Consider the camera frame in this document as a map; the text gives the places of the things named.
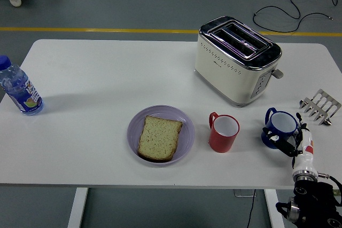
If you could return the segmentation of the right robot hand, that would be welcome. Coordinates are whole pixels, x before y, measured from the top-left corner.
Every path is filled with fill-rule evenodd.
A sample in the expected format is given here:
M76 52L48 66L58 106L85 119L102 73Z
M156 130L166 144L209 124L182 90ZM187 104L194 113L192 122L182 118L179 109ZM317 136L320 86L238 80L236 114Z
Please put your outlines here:
M295 145L292 145L287 140L281 137L275 129L263 127L262 131L268 141L278 150L289 157L292 157L293 180L317 180L318 172L314 168L314 145L312 134L307 128L299 113L296 113L299 121L299 126L293 133Z

